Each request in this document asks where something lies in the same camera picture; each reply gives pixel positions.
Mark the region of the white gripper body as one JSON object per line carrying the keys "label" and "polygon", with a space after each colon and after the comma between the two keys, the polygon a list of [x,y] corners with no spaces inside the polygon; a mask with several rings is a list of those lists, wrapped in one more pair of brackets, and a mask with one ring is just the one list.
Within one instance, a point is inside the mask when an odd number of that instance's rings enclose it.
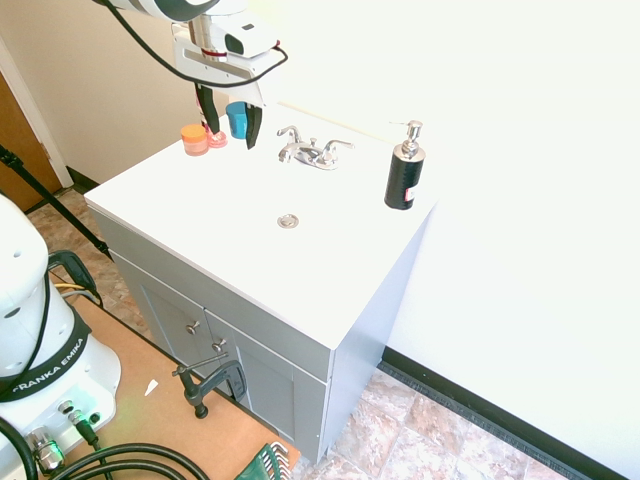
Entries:
{"label": "white gripper body", "polygon": [[228,95],[257,107],[266,106],[266,97],[257,76],[266,70],[266,58],[245,59],[234,54],[215,57],[191,41],[186,25],[173,23],[173,52],[176,69],[192,81],[204,80],[227,89]]}

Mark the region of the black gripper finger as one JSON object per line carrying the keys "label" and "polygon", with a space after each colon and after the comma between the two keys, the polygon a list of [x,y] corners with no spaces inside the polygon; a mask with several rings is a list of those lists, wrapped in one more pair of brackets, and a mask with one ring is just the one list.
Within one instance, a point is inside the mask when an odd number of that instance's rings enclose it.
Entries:
{"label": "black gripper finger", "polygon": [[213,90],[205,85],[195,83],[198,106],[202,118],[212,135],[220,132],[219,115],[214,103]]}
{"label": "black gripper finger", "polygon": [[248,150],[255,147],[260,127],[263,119],[263,110],[259,106],[250,103],[245,104],[245,115],[247,119],[247,127],[245,134],[245,143]]}

